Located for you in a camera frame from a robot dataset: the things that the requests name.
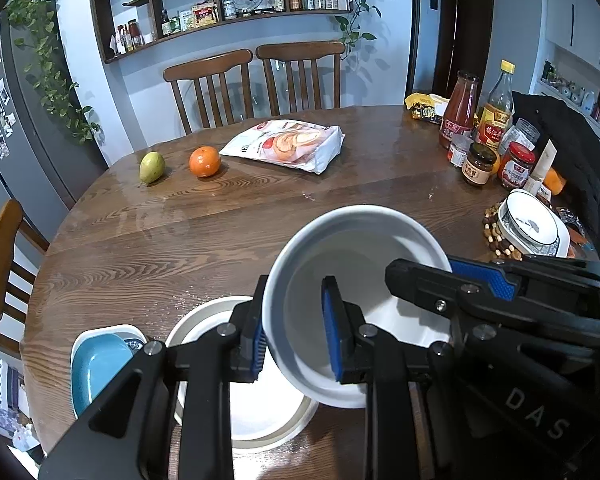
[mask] pear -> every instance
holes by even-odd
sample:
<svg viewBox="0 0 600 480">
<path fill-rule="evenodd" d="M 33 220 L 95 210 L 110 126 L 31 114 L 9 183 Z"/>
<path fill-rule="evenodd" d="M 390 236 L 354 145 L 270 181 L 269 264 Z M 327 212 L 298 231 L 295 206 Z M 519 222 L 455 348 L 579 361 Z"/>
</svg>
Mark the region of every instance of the pear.
<svg viewBox="0 0 600 480">
<path fill-rule="evenodd" d="M 158 152 L 147 153 L 140 162 L 140 182 L 150 184 L 164 173 L 164 158 Z"/>
</svg>

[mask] gray refrigerator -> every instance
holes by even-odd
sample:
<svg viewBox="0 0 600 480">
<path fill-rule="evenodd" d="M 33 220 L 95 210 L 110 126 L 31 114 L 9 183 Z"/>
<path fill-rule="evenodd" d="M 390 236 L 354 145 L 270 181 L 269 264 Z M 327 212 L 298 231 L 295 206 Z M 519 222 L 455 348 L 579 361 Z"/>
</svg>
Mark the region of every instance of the gray refrigerator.
<svg viewBox="0 0 600 480">
<path fill-rule="evenodd" d="M 55 3 L 50 2 L 50 10 Z M 62 220 L 86 189 L 107 169 L 94 141 L 79 144 L 64 121 L 50 115 L 40 104 L 33 88 L 35 69 L 30 48 L 14 46 L 13 40 L 28 32 L 10 26 L 6 14 L 0 15 L 0 209 L 9 198 L 22 204 L 26 218 L 51 241 Z M 61 37 L 54 64 L 62 77 L 71 82 Z M 78 105 L 75 92 L 72 100 Z M 20 239 L 20 250 L 34 264 L 40 256 Z"/>
</svg>

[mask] red sauce bottle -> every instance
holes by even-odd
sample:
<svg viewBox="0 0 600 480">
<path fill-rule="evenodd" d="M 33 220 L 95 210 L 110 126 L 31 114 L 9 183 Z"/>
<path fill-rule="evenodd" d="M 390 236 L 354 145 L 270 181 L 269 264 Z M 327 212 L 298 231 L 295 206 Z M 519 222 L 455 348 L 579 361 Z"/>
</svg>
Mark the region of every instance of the red sauce bottle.
<svg viewBox="0 0 600 480">
<path fill-rule="evenodd" d="M 440 124 L 440 145 L 449 149 L 451 136 L 467 135 L 474 129 L 474 114 L 477 105 L 477 89 L 480 79 L 467 72 L 458 72 L 458 81 L 451 94 L 445 115 Z"/>
</svg>

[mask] wooden table surface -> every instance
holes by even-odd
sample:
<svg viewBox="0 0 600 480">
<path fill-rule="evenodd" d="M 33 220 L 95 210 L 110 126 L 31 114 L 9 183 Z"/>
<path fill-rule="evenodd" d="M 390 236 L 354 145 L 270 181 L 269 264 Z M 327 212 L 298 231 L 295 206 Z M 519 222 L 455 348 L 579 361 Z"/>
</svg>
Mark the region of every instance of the wooden table surface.
<svg viewBox="0 0 600 480">
<path fill-rule="evenodd" d="M 341 126 L 342 152 L 323 174 L 229 156 L 209 179 L 189 172 L 192 150 L 219 149 L 262 119 L 248 120 L 154 146 L 168 175 L 150 186 L 138 184 L 144 152 L 122 158 L 71 210 L 38 273 L 21 343 L 30 410 L 47 452 L 74 420 L 69 358 L 78 334 L 130 323 L 165 340 L 196 306 L 251 295 L 289 238 L 331 209 L 388 206 L 426 226 L 448 254 L 488 257 L 480 221 L 505 191 L 494 180 L 482 188 L 465 183 L 435 125 L 412 120 L 400 105 L 288 117 Z M 288 444 L 235 457 L 235 477 L 358 478 L 363 429 L 363 410 L 320 406 Z"/>
</svg>

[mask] blue dish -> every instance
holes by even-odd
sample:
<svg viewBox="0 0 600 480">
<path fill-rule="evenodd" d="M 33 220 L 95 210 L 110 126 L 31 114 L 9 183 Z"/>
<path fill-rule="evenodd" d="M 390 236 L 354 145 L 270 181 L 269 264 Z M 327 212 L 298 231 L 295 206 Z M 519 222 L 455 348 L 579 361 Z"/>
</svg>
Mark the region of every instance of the blue dish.
<svg viewBox="0 0 600 480">
<path fill-rule="evenodd" d="M 71 391 L 77 416 L 131 359 L 132 351 L 116 334 L 86 339 L 75 351 L 71 366 Z"/>
</svg>

